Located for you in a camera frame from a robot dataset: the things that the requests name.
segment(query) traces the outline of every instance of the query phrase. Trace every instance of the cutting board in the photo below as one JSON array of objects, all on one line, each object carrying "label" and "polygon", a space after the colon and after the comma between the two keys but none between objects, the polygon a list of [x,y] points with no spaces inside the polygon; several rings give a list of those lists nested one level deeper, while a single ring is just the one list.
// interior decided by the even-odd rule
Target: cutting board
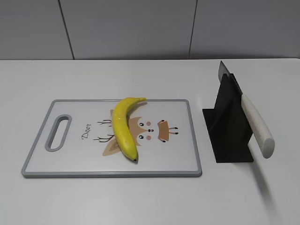
[{"label": "cutting board", "polygon": [[[24,163],[22,175],[68,178],[196,177],[202,174],[187,100],[151,99],[132,110],[128,126],[138,149],[138,163],[124,157],[113,134],[111,114],[118,102],[53,101]],[[66,126],[58,136],[61,122]]]}]

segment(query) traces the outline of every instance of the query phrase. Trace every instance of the white knife handle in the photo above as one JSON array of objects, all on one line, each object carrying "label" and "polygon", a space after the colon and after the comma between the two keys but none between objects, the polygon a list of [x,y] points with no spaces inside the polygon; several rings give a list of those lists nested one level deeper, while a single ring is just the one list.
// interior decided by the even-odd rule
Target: white knife handle
[{"label": "white knife handle", "polygon": [[275,141],[266,123],[263,121],[249,98],[242,94],[241,106],[253,131],[254,137],[264,158],[270,158],[274,152]]}]

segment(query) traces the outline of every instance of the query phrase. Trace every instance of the banana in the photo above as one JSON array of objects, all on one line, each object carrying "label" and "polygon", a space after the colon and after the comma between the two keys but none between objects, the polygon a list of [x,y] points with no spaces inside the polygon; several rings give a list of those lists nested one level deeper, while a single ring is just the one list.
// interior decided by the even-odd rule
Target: banana
[{"label": "banana", "polygon": [[121,100],[112,113],[112,128],[122,153],[132,161],[137,162],[138,152],[134,139],[129,131],[127,113],[139,102],[146,101],[145,97],[128,97]]}]

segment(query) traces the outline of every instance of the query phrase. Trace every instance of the black knife stand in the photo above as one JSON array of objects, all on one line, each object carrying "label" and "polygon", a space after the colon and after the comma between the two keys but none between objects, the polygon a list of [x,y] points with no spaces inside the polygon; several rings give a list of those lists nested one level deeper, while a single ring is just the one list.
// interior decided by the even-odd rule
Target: black knife stand
[{"label": "black knife stand", "polygon": [[253,162],[251,127],[241,107],[242,92],[233,74],[223,74],[214,109],[203,109],[217,163]]}]

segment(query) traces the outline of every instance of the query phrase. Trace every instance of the knife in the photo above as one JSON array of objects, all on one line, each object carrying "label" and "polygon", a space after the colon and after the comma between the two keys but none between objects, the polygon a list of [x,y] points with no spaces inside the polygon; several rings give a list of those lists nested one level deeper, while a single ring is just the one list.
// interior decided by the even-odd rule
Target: knife
[{"label": "knife", "polygon": [[[220,62],[219,67],[219,81],[221,82],[222,76],[226,74],[230,78],[230,72],[224,65],[224,63]],[[259,114],[258,110],[252,104],[250,99],[243,94],[238,83],[235,80],[237,87],[239,88],[239,92],[241,94],[241,107],[244,111],[244,114],[249,122],[249,125],[252,129],[254,137],[258,143],[259,148],[261,149],[262,155],[264,158],[270,158],[274,152],[275,141],[274,138],[267,126],[264,122],[263,118]]]}]

